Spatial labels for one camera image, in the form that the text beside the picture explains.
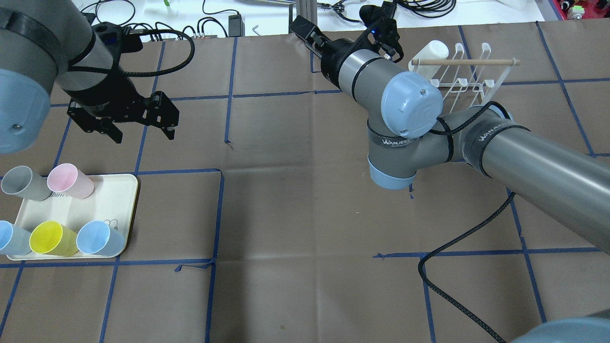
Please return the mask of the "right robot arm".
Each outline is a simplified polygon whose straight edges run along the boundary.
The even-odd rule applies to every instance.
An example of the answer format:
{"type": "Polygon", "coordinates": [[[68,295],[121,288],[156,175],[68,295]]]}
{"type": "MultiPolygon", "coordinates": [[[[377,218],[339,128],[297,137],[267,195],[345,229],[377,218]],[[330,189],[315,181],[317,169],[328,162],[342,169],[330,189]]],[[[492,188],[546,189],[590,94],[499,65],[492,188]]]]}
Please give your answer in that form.
{"type": "Polygon", "coordinates": [[[290,24],[322,75],[368,112],[372,181],[409,187],[420,169],[463,159],[604,252],[610,247],[609,166],[514,122],[495,101],[442,114],[438,88],[393,61],[405,56],[395,20],[360,10],[366,30],[331,40],[302,16],[290,24]]]}

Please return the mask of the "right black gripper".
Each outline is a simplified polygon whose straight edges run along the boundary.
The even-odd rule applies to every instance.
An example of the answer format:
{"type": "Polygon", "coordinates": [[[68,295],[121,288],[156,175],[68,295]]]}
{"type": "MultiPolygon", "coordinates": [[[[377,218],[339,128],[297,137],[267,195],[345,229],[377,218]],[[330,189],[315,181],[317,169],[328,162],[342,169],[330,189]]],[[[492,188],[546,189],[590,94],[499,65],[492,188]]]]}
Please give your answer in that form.
{"type": "Polygon", "coordinates": [[[380,50],[383,50],[394,63],[401,61],[401,44],[394,19],[396,9],[395,2],[384,2],[380,7],[361,7],[359,15],[366,29],[354,41],[345,38],[331,40],[316,24],[301,15],[291,22],[288,32],[294,33],[308,50],[320,58],[321,72],[327,80],[337,80],[341,65],[358,50],[370,50],[381,56],[380,50]]]}

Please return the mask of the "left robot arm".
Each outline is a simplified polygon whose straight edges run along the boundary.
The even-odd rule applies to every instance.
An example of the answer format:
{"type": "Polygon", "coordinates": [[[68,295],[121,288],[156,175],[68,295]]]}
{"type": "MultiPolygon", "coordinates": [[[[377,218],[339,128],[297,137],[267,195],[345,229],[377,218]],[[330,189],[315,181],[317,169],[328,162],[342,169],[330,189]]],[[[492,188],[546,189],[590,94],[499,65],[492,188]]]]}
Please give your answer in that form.
{"type": "Polygon", "coordinates": [[[3,0],[1,12],[0,148],[11,154],[30,148],[50,111],[55,84],[70,97],[68,116],[81,130],[122,142],[117,123],[159,128],[174,139],[179,110],[162,91],[140,95],[132,78],[165,75],[185,67],[127,72],[123,54],[143,48],[140,33],[101,22],[80,12],[70,0],[3,0]]]}

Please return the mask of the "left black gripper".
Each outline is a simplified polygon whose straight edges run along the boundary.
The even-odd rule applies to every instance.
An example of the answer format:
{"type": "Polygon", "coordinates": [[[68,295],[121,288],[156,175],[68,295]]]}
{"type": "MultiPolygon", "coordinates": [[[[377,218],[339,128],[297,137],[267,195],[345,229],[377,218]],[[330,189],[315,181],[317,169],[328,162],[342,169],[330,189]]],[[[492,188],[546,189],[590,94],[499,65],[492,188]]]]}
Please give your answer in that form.
{"type": "Polygon", "coordinates": [[[84,132],[107,135],[117,144],[122,143],[123,133],[112,120],[131,120],[135,114],[140,124],[159,128],[174,140],[180,111],[172,100],[163,91],[145,98],[122,74],[122,55],[143,50],[140,37],[125,29],[116,24],[93,25],[85,48],[68,60],[71,102],[67,114],[84,132]]]}

